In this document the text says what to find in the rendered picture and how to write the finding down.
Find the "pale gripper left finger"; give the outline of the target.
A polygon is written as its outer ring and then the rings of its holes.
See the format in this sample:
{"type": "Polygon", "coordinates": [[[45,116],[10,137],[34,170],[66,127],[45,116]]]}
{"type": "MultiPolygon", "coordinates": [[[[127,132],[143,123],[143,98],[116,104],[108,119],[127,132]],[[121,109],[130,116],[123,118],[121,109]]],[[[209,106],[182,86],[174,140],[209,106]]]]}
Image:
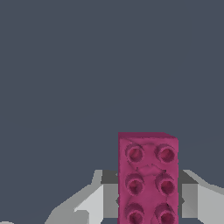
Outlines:
{"type": "Polygon", "coordinates": [[[90,185],[56,206],[45,224],[102,224],[118,218],[117,171],[95,170],[90,185]]]}

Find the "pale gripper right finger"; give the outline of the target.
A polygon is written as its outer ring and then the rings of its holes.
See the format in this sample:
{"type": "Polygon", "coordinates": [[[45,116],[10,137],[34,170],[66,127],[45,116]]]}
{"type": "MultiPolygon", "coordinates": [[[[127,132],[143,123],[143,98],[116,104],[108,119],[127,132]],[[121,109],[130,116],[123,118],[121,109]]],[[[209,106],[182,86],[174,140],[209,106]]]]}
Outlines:
{"type": "Polygon", "coordinates": [[[178,213],[203,224],[224,224],[224,188],[208,184],[191,170],[180,170],[178,213]]]}

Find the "magenta studded building brick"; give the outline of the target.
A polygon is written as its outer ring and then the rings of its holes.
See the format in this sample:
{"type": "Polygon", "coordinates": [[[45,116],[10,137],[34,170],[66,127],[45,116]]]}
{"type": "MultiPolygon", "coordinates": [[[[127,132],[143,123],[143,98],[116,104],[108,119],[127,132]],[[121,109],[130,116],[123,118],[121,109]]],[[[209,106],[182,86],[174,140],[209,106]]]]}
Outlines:
{"type": "Polygon", "coordinates": [[[117,224],[179,224],[178,152],[163,132],[118,134],[117,224]]]}

